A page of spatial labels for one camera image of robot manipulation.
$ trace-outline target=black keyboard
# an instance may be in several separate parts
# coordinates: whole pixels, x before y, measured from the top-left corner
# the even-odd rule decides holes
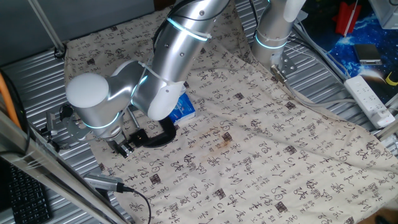
[[[52,217],[44,186],[15,166],[10,167],[12,211],[16,224],[45,223]]]

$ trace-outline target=white power strip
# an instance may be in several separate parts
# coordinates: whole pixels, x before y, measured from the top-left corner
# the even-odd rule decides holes
[[[377,129],[386,127],[396,120],[362,76],[357,75],[346,80],[344,86]]]

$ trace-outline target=corrugated metal panel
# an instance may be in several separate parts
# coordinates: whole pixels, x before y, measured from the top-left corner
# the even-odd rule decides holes
[[[264,12],[268,5],[268,2],[265,0],[253,0],[253,3],[257,11],[258,19],[260,19],[262,12]],[[246,37],[248,38],[248,42],[251,44],[254,41],[254,31],[256,31],[257,24],[256,20],[254,19],[250,2],[249,0],[235,0],[235,5],[239,17],[241,18],[242,26],[244,32],[246,33]]]
[[[56,114],[59,119],[59,108],[67,102],[65,95],[63,60],[55,59],[53,51],[44,52],[31,58],[2,68],[15,83],[21,100],[27,111],[28,120],[38,129],[45,127],[45,112]],[[66,129],[58,122],[55,126],[58,134],[53,138],[58,143],[68,143],[69,150],[60,151],[60,155],[79,174],[87,172],[100,173],[101,170],[91,152],[88,143],[76,142],[69,137]],[[48,189],[50,207],[53,219],[49,224],[61,223],[99,223],[91,215],[87,214],[76,205],[70,203],[53,190]],[[131,218],[119,205],[113,193],[109,194],[111,203],[126,218]],[[13,217],[9,216],[0,223],[14,223]]]

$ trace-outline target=wrinkled cloth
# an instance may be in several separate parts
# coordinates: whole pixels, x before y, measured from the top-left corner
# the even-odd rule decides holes
[[[170,9],[73,40],[65,80],[110,76],[127,60],[147,62]],[[124,159],[106,142],[90,147],[104,174],[151,204],[151,223],[357,223],[397,197],[398,160],[360,126],[295,101],[252,56],[233,2],[218,18],[187,77],[196,116],[164,147]],[[149,134],[159,124],[136,112]],[[124,132],[132,119],[124,115]],[[116,194],[137,223],[145,201]]]

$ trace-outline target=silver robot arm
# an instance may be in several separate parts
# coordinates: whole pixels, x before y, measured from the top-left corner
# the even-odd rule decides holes
[[[282,52],[305,0],[270,0],[261,15],[252,46],[255,58],[268,70],[282,63]]]
[[[263,13],[252,50],[267,68],[279,64],[286,38],[304,2],[271,0],[271,6]],[[210,38],[217,16],[228,3],[229,0],[178,3],[156,32],[151,68],[128,61],[109,78],[94,73],[75,77],[67,86],[67,99],[86,128],[79,129],[71,122],[71,112],[62,115],[62,123],[77,139],[84,140],[92,131],[127,157],[132,149],[122,131],[125,109],[132,103],[157,121],[172,112],[195,56]]]
[[[149,118],[161,120],[177,104],[193,59],[199,54],[216,17],[223,12],[229,0],[186,0],[177,4],[155,36],[152,70],[148,70],[132,98],[135,107]]]

